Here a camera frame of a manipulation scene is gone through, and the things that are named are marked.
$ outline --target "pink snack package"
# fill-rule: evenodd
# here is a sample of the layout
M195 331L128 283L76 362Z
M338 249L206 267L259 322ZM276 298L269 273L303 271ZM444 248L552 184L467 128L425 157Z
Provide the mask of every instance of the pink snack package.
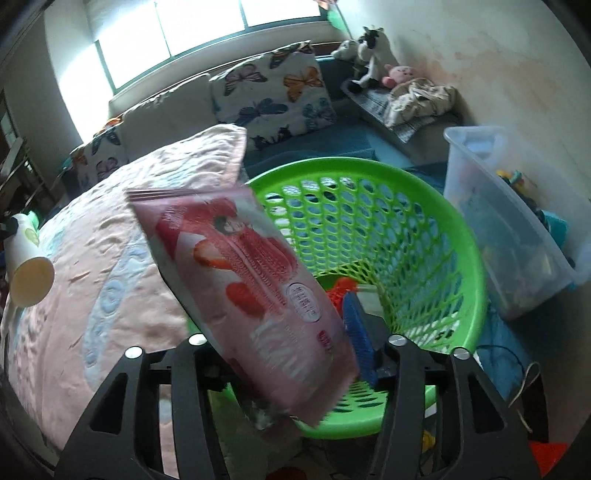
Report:
M128 192L154 260L236 374L315 426L358 374L343 321L253 192Z

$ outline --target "toy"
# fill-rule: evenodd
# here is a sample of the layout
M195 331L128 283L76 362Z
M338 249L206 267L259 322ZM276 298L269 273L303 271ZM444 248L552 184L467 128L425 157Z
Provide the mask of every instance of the toy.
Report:
M359 38L357 56L368 62L368 72L359 80L350 80L347 88L352 93L360 93L367 87L377 87L380 80L388 73L386 64L398 65L390 50L390 42L383 28L370 30L363 28L365 33Z
M386 88L394 88L396 85L413 80L418 76L418 72L412 67L402 65L394 67L387 64L385 68L388 71L388 75L382 79L382 85Z
M357 56L359 42L356 40L345 40L339 48L332 51L330 55L336 60L353 62L353 78L359 80L367 73L368 62L361 60Z

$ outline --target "green plastic laundry basket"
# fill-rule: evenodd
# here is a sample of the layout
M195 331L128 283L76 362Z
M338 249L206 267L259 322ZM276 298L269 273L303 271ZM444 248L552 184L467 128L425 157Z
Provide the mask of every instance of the green plastic laundry basket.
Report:
M372 160L314 158L249 182L267 215L324 288L341 276L376 285L385 321L429 350L474 351L486 311L485 276L468 226L442 195ZM436 399L426 389L426 407ZM385 393L353 384L304 434L347 439L377 433Z

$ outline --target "white plush toy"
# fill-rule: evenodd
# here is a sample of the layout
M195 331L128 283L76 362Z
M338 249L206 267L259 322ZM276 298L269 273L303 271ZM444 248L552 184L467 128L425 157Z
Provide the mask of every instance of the white plush toy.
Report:
M349 82L347 88L352 93L359 93L367 87L377 87L382 78L388 75L384 66L386 64L390 66L399 65L392 50L390 50L390 42L384 34L384 29L377 28L370 30L367 27L363 29L365 33L359 39L357 56L361 60L369 62L368 72L359 80L351 80Z

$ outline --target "clear plastic storage bin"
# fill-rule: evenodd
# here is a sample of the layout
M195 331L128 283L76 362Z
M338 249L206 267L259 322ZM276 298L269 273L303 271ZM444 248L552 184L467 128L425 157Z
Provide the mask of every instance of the clear plastic storage bin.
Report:
M507 319L537 307L570 284L591 277L591 202L516 136L501 127L452 127L445 198L476 235L488 287ZM540 208L569 224L563 250L497 170L519 170ZM571 267L566 257L575 264Z

